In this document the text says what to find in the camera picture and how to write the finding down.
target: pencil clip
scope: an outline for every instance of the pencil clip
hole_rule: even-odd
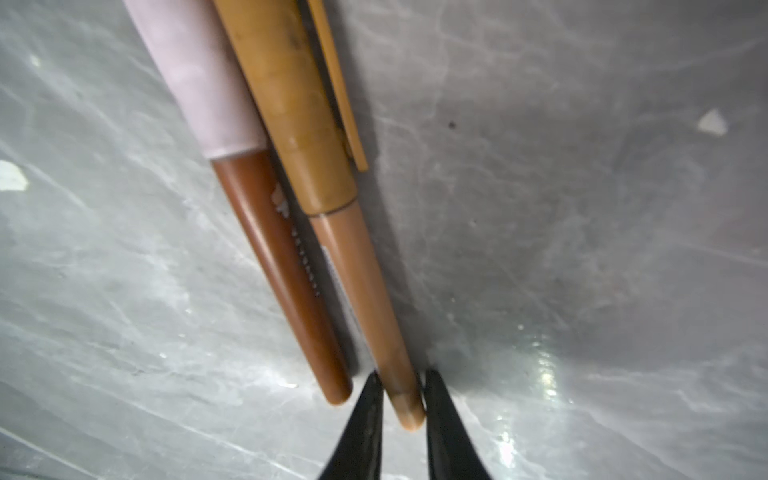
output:
[[[348,142],[348,144],[345,145],[345,147],[347,147],[347,154],[350,154],[355,161],[357,170],[364,172],[368,170],[366,152],[362,149],[362,142],[360,141],[360,135],[357,131],[355,115],[352,113],[352,105],[349,103],[349,96],[346,93],[346,84],[344,83],[344,76],[341,72],[339,54],[336,53],[336,46],[333,43],[333,34],[331,33],[331,26],[328,22],[326,7],[323,5],[323,0],[308,0],[307,3],[310,6],[312,18],[315,22],[317,37],[320,39],[320,47],[323,49],[323,57],[325,58],[326,67],[328,68],[328,75],[330,76],[331,85],[333,86],[333,93],[336,96],[336,104],[339,105],[341,121],[344,123],[346,142]]]

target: marble countertop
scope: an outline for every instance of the marble countertop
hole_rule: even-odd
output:
[[[492,476],[765,478],[768,5],[326,4],[403,334]],[[353,402],[123,5],[3,1],[0,65],[0,477],[315,478]],[[425,450],[387,406],[383,478]]]

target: pencil cap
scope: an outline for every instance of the pencil cap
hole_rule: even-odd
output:
[[[357,187],[347,160],[368,164],[321,2],[313,17],[346,128],[339,133],[295,1],[216,0],[264,124],[307,215],[327,214],[351,203]]]

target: gray marble surface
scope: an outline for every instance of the gray marble surface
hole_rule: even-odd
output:
[[[403,333],[491,474],[765,478],[766,3],[326,3]],[[0,477],[315,478],[351,403],[120,2],[0,2],[0,159]]]

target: lip liner pencil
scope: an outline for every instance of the lip liner pencil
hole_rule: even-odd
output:
[[[298,6],[295,0],[214,3],[299,204],[310,217],[329,268],[342,287],[339,296],[349,301],[357,317],[401,425],[416,430],[425,418],[419,384],[362,218],[345,145]],[[323,11],[313,9],[313,17],[318,31],[329,31]],[[322,47],[332,71],[338,65],[333,40],[328,40],[326,35]],[[331,75],[337,101],[348,104],[346,96],[339,94],[344,91],[340,78]],[[343,105],[340,110],[349,113],[343,118],[349,149],[358,169],[365,170],[351,109]]]
[[[320,298],[268,140],[210,0],[124,0],[139,35],[211,161],[329,403],[352,382]]]

